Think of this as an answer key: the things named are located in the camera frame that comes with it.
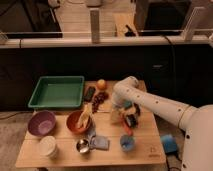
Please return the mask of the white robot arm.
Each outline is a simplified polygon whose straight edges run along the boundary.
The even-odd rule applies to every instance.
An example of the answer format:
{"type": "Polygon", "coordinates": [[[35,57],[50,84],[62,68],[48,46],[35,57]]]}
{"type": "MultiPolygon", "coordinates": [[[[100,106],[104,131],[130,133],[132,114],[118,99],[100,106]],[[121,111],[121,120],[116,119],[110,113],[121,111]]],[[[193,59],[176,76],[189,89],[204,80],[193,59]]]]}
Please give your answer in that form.
{"type": "Polygon", "coordinates": [[[112,106],[128,100],[145,107],[185,132],[181,171],[213,171],[213,104],[194,107],[139,89],[134,76],[113,87],[112,106]]]}

